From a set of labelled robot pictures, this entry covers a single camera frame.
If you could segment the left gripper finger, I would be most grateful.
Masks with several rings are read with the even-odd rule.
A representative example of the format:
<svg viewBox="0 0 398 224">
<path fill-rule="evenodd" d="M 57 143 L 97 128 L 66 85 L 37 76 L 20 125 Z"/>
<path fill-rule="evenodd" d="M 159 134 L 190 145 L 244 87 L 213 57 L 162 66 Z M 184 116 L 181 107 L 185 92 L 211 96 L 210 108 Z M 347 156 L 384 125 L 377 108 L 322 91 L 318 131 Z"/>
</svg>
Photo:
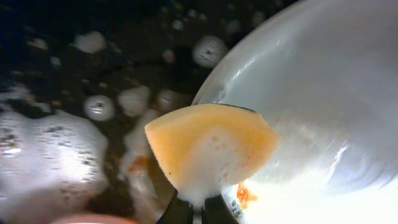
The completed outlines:
<svg viewBox="0 0 398 224">
<path fill-rule="evenodd" d="M 157 220 L 156 224 L 238 224 L 239 222 L 230 212 L 221 195 L 205 200 L 201 208 L 194 208 L 188 201 L 178 198 L 175 190 L 165 212 Z"/>
</svg>

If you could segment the yellow sponge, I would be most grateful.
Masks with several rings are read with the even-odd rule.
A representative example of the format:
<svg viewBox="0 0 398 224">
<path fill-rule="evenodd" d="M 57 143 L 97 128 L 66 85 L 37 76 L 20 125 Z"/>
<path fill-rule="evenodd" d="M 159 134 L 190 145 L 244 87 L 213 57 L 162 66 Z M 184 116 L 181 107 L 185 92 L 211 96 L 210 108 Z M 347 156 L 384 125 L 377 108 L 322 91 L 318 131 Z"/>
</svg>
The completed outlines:
<svg viewBox="0 0 398 224">
<path fill-rule="evenodd" d="M 167 113 L 144 130 L 166 178 L 181 199 L 191 202 L 246 180 L 279 144 L 261 114 L 217 104 Z"/>
</svg>

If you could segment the pale blue plate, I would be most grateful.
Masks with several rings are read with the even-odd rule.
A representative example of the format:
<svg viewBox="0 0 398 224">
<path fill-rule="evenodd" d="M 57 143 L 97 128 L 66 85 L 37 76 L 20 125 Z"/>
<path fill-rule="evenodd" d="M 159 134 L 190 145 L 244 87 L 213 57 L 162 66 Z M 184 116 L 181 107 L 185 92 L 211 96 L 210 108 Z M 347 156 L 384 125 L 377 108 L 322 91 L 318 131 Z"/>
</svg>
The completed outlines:
<svg viewBox="0 0 398 224">
<path fill-rule="evenodd" d="M 194 103 L 252 109 L 279 148 L 240 223 L 397 222 L 397 1 L 300 1 L 250 33 Z"/>
</svg>

